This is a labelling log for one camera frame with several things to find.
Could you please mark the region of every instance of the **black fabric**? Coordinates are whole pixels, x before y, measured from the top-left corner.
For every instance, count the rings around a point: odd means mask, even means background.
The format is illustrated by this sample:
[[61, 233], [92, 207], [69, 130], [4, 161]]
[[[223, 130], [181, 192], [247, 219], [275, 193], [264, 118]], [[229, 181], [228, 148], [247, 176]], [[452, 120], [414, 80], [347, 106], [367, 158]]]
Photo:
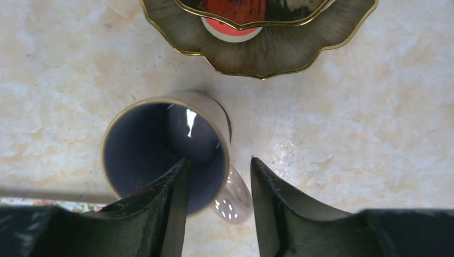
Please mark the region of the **black fabric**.
[[452, 257], [453, 210], [350, 214], [325, 205], [251, 160], [260, 256]]
[[59, 206], [0, 208], [0, 256], [181, 256], [189, 200], [188, 164], [99, 212]]

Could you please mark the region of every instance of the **marble surface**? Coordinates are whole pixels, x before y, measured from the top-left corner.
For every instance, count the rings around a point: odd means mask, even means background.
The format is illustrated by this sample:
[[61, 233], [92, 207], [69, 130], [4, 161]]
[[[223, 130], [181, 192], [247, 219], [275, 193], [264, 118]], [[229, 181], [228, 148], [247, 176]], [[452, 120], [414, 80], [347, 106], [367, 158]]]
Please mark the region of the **marble surface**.
[[[454, 206], [454, 2], [387, 0], [345, 47], [305, 72], [228, 77], [175, 52], [138, 1], [6, 0], [0, 9], [0, 193], [113, 200], [104, 129], [136, 100], [204, 92], [252, 155], [347, 211]], [[183, 256], [259, 256], [253, 218], [190, 217]]]

